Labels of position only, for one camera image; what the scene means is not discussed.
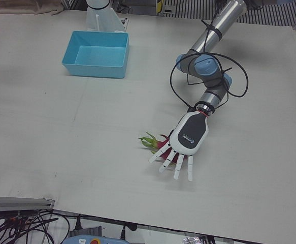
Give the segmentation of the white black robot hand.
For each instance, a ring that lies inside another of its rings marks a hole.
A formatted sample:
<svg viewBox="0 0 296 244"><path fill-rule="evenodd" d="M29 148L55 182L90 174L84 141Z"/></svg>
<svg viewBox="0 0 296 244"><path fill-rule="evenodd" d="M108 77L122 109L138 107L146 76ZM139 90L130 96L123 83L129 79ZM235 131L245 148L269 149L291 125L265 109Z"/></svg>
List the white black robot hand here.
<svg viewBox="0 0 296 244"><path fill-rule="evenodd" d="M165 145L149 159L149 162L154 162L167 150L170 150L159 168L159 172L164 172L172 160L177 157L174 179L178 179L181 166L184 159L187 158L188 180L193 181L193 155L199 150L208 135L207 119L208 114L200 110L186 113L175 126Z"/></svg>

